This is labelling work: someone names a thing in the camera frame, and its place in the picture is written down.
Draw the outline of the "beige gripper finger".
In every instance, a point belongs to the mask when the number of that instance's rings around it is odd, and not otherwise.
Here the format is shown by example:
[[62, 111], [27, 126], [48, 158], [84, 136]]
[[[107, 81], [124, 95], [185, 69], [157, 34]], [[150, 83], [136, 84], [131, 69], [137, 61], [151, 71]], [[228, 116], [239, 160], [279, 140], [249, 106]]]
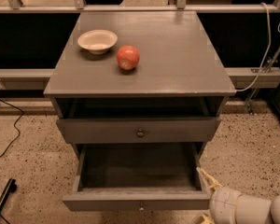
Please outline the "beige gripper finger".
[[192, 224], [216, 224], [210, 215], [206, 213], [198, 214], [193, 220]]
[[203, 168], [197, 167], [196, 170], [199, 173], [199, 175], [203, 177], [205, 180], [207, 181], [211, 180], [212, 176], [210, 176], [210, 174], [208, 174]]

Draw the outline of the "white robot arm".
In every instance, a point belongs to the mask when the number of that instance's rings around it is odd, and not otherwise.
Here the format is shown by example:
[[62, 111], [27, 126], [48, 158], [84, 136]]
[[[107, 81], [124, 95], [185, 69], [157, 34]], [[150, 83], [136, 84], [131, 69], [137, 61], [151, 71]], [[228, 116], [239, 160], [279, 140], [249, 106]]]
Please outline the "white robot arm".
[[203, 168], [196, 168], [210, 194], [209, 213], [201, 212], [192, 224], [280, 224], [280, 195], [272, 200], [243, 194], [221, 185]]

